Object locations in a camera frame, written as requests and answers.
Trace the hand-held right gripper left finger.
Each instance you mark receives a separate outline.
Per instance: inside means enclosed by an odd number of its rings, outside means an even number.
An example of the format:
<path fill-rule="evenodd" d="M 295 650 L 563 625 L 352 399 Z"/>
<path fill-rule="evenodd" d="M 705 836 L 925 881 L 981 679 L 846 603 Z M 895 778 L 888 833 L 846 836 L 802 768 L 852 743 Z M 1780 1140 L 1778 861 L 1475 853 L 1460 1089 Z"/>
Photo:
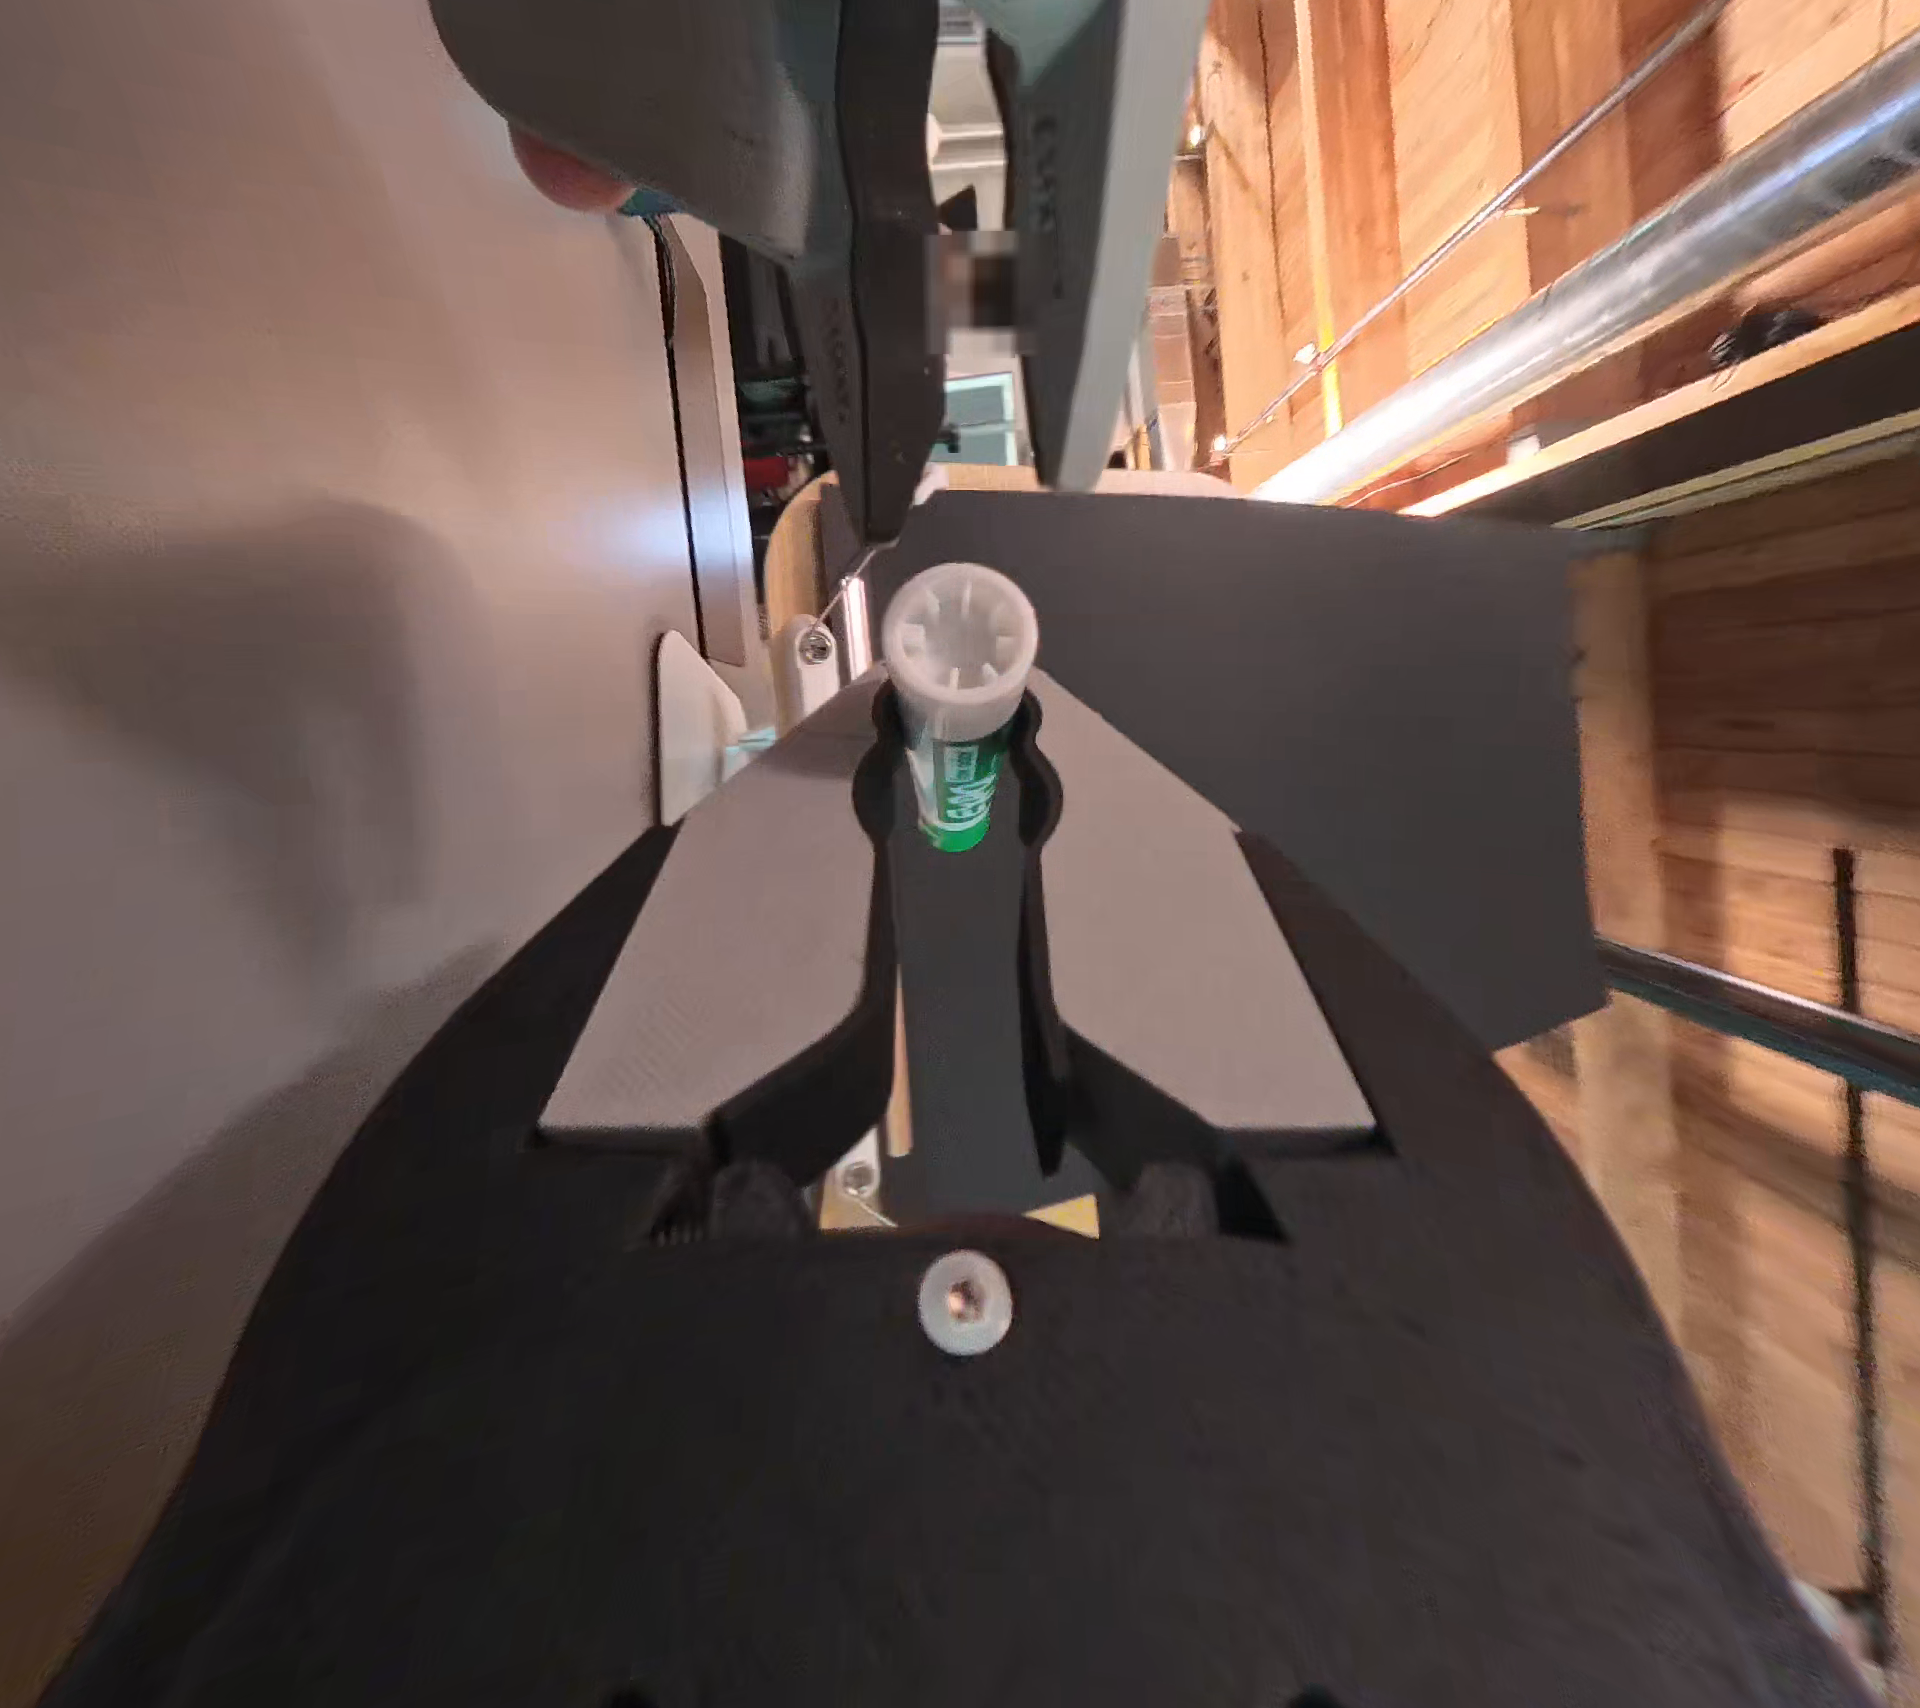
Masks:
<path fill-rule="evenodd" d="M 846 1156 L 893 1084 L 892 740 L 831 696 L 649 837 L 636 921 L 539 1114 L 552 1142 Z"/>

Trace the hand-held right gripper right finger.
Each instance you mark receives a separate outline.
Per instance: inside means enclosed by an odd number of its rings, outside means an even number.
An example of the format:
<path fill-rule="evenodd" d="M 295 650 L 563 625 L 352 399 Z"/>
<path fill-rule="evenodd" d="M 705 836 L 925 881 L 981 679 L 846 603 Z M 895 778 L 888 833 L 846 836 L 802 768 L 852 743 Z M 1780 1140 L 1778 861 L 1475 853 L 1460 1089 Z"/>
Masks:
<path fill-rule="evenodd" d="M 1060 681 L 1015 726 L 1015 980 L 1044 1156 L 1319 1153 L 1377 1120 L 1233 822 Z"/>

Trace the black computer monitor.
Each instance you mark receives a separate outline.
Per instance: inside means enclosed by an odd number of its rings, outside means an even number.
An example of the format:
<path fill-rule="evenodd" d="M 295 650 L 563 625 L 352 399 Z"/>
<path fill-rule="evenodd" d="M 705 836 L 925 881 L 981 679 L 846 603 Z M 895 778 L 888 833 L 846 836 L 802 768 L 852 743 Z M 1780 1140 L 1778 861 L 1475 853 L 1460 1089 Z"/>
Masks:
<path fill-rule="evenodd" d="M 866 572 L 1007 575 L 1038 666 L 1493 1051 L 1608 999 L 1569 533 L 1218 493 L 944 488 Z"/>

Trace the black ceiling rail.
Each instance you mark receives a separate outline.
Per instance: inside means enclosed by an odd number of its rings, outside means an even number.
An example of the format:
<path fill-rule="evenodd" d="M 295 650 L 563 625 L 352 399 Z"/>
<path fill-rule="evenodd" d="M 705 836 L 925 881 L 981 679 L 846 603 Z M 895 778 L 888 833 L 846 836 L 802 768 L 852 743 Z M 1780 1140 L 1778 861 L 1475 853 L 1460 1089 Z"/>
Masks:
<path fill-rule="evenodd" d="M 1904 1028 L 1610 937 L 1595 958 L 1618 996 L 1917 1108 L 1917 1037 Z"/>

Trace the silver ventilation duct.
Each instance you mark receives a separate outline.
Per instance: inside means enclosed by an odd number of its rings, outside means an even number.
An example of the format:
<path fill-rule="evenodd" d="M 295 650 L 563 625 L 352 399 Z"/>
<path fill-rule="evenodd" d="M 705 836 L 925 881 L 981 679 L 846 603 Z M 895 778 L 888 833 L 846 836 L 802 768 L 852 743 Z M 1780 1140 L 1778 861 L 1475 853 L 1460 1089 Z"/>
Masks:
<path fill-rule="evenodd" d="M 1616 241 L 1258 482 L 1327 504 L 1538 399 L 1916 192 L 1917 36 L 1791 112 Z"/>

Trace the green tube with white cap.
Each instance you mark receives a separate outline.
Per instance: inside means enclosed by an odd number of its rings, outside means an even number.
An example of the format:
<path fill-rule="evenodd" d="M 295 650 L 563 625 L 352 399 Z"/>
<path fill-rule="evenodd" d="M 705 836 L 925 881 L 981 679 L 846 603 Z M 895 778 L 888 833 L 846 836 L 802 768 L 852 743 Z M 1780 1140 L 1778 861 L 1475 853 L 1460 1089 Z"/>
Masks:
<path fill-rule="evenodd" d="M 964 853 L 991 826 L 995 786 L 1040 653 L 1034 603 L 1004 572 L 946 561 L 911 574 L 879 623 L 917 827 Z"/>

